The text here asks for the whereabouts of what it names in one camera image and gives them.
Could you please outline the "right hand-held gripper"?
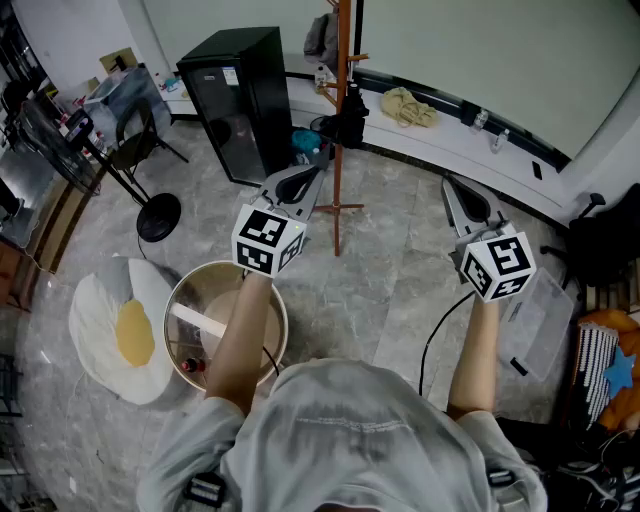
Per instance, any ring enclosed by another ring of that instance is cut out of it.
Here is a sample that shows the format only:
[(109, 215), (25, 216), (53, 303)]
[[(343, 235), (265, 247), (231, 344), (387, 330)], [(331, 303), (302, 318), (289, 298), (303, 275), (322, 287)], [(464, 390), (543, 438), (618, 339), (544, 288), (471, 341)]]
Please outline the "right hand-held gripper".
[(516, 230), (498, 197), (453, 175), (442, 179), (441, 194), (456, 235), (450, 257), (461, 282), (485, 303), (520, 293), (536, 265), (526, 234)]

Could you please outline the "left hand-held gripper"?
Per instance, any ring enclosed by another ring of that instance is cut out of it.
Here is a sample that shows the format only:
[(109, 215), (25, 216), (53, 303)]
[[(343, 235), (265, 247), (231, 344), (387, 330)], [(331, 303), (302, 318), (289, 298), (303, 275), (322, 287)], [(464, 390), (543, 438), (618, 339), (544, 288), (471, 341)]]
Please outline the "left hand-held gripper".
[(309, 162), (269, 176), (242, 206), (231, 235), (233, 262), (274, 278), (298, 256), (333, 151), (315, 149)]

